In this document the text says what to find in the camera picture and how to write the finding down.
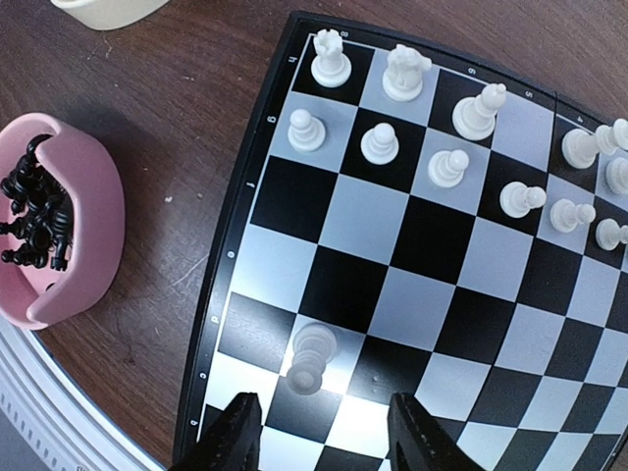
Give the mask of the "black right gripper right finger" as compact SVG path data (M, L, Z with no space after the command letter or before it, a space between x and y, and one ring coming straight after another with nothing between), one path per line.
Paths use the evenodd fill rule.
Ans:
M388 435L391 470L483 471L411 393L392 394Z

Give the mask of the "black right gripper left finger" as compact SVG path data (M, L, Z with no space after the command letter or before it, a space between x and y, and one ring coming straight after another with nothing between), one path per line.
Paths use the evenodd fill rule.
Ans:
M261 415L257 393L238 393L176 469L257 470Z

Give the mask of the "white chess piece tall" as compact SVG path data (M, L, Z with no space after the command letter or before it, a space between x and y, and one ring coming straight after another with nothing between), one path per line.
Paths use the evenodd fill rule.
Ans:
M615 194L628 193L628 160L616 157L609 161L605 169L606 183Z
M562 155L573 168L591 167L598 154L614 154L619 148L627 149L627 121L617 119L610 127L601 125L593 134L583 130L569 131L561 142Z

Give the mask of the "white knight piece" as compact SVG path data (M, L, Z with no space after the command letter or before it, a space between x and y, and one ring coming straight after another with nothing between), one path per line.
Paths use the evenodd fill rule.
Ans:
M384 92L397 102L415 99L423 88L423 74L432 66L432 60L416 49L397 44L387 56L387 67L382 77Z

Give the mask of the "white rook corner piece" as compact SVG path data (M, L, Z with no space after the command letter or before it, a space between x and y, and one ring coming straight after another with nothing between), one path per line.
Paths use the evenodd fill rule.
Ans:
M327 88L345 84L352 72L351 62L343 53L343 40L335 29L321 29L313 38L316 57L310 70L316 82Z

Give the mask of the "black chess pieces pile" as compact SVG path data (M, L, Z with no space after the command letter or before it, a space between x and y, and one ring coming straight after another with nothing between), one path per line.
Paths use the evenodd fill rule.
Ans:
M1 234L22 242L17 249L4 250L1 260L61 272L68 268L73 245L74 206L65 188L36 157L39 144L51 137L42 133L32 138L14 170L1 181L1 191L11 200L16 217L1 224Z

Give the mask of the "black and white chessboard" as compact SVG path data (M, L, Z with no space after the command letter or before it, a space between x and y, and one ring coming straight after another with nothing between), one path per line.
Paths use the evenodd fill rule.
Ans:
M313 38L335 29L351 62L337 88L316 82ZM397 44L432 60L421 93L384 92ZM506 86L494 132L462 137L452 111ZM288 142L306 109L326 138ZM387 165L364 133L393 126ZM181 459L238 393L257 393L263 470L388 470L393 393L411 393L487 470L606 470L627 438L627 246L601 249L596 225L550 223L562 198L627 224L627 194L605 169L625 150L571 167L561 142L601 120L513 73L389 29L291 13L235 162L195 316L180 401ZM430 158L464 150L454 187ZM514 219L511 182L545 205ZM293 339L323 324L338 341L321 388L293 392Z

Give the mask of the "pink bowl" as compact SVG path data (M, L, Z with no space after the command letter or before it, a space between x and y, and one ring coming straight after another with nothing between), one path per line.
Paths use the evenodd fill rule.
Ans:
M46 114L22 115L1 131L1 174L7 176L26 145L43 133L49 137L35 155L73 203L74 237L64 271L1 266L1 315L31 330L91 308L116 276L125 239L120 175L107 149L91 135Z

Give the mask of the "cream bowl with spout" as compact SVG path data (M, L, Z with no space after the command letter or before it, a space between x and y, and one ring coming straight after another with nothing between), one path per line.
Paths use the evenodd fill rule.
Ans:
M168 0L52 0L51 3L94 30L132 25L168 3Z

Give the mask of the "aluminium front rail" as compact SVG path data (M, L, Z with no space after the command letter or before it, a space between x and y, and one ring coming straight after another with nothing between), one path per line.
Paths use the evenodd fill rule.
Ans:
M59 366L38 336L1 322L1 411L51 470L162 470Z

